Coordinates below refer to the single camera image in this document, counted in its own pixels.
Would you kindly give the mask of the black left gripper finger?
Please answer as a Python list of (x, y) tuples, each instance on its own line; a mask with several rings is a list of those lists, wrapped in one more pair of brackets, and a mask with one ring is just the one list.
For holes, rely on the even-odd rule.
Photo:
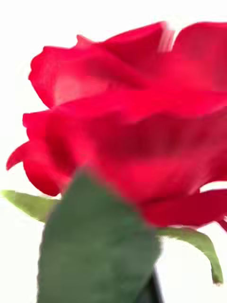
[(159, 286), (156, 271), (153, 271), (150, 279), (139, 295), (139, 303), (163, 303), (163, 296)]

